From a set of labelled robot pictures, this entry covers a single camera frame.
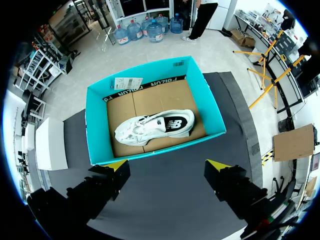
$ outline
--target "yellow black warning tape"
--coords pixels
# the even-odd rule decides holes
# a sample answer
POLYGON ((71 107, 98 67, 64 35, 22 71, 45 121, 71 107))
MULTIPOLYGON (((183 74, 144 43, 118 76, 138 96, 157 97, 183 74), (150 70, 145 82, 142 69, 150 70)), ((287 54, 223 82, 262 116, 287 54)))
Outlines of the yellow black warning tape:
POLYGON ((266 164, 268 160, 272 160, 274 158, 274 150, 267 152, 261 159, 262 159, 262 166, 266 164))

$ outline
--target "cardboard insert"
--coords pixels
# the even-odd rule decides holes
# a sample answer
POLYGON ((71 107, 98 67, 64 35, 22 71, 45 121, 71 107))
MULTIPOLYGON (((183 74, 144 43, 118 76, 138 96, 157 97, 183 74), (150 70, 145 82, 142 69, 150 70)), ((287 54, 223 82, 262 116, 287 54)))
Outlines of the cardboard insert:
POLYGON ((164 83, 128 93, 109 100, 106 108, 114 157, 148 153, 206 136, 197 105, 186 80, 164 83), (195 122, 189 137, 154 138, 146 146, 128 146, 115 139, 115 130, 122 122, 136 116, 152 115, 172 109, 193 111, 195 122))

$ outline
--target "water jug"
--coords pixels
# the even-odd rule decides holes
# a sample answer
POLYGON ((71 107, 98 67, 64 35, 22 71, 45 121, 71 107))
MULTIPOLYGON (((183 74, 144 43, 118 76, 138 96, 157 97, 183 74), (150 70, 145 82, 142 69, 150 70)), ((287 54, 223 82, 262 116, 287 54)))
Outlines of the water jug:
POLYGON ((145 20, 141 23, 141 30, 144 36, 148 37, 147 27, 152 23, 152 19, 149 19, 147 16, 145 20))
POLYGON ((179 17, 179 13, 175 14, 175 17, 170 19, 170 31, 174 34, 180 34, 183 32, 184 20, 179 17))
POLYGON ((159 14, 158 17, 155 18, 155 21, 158 23, 158 24, 161 24, 162 25, 162 32, 164 34, 166 34, 168 31, 169 31, 169 28, 168 28, 168 18, 166 16, 162 16, 162 14, 159 14))
POLYGON ((143 34, 142 34, 142 30, 141 30, 141 26, 139 23, 134 22, 134 20, 131 20, 131 23, 129 24, 129 26, 126 28, 129 34, 129 38, 132 41, 136 41, 138 39, 143 38, 143 34))
POLYGON ((157 23, 155 19, 152 20, 152 23, 146 28, 149 36, 149 40, 152 43, 159 43, 164 39, 164 33, 162 31, 162 25, 157 23))
POLYGON ((117 26, 117 29, 114 31, 113 35, 120 45, 124 45, 130 42, 128 31, 122 28, 120 25, 117 26))

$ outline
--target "shoe box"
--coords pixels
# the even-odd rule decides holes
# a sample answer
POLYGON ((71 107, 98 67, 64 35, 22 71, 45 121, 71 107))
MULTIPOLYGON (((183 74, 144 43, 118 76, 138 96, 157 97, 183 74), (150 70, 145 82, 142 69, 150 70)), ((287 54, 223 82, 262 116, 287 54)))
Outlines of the shoe box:
POLYGON ((85 119, 92 165, 162 154, 226 133, 215 98, 191 56, 128 68, 90 85, 85 119), (115 78, 142 78, 142 83, 137 90, 115 90, 115 78), (122 122, 172 109, 193 111, 195 123, 189 137, 154 138, 145 146, 128 146, 115 139, 115 129, 122 122))

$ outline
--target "white sneaker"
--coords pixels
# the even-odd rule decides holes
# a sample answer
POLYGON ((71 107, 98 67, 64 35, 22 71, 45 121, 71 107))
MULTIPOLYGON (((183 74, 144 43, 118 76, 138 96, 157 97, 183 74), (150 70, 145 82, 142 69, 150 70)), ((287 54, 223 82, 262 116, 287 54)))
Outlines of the white sneaker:
POLYGON ((196 39, 190 39, 188 36, 182 36, 181 39, 184 40, 184 41, 187 41, 187 42, 192 42, 192 43, 196 43, 197 42, 196 39))
POLYGON ((168 110, 150 116, 135 116, 121 123, 115 139, 129 146, 145 146, 155 138, 189 137, 195 115, 189 110, 168 110))

